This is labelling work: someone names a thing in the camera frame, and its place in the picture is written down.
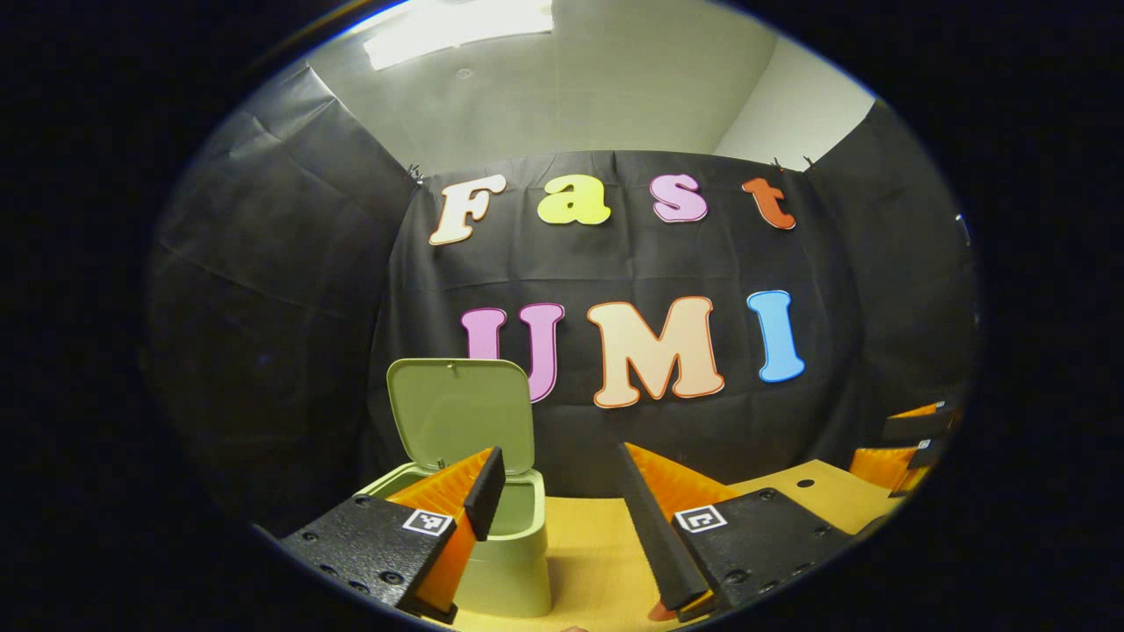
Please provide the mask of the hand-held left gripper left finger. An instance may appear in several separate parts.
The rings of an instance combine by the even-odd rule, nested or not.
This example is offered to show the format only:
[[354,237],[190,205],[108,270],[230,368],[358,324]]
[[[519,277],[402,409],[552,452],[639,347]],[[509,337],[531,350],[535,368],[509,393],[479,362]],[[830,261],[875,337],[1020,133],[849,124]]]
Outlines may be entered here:
[[475,544],[493,527],[506,471],[482,449],[386,499],[357,493],[280,539],[302,571],[359,601],[451,624]]

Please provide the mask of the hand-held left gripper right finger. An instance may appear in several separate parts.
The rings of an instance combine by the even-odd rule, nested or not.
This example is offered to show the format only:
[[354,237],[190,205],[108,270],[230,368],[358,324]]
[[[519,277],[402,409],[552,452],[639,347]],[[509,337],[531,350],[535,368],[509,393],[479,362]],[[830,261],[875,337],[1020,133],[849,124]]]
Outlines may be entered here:
[[854,542],[774,487],[736,493],[629,442],[618,455],[620,495],[659,601],[683,623],[753,607]]

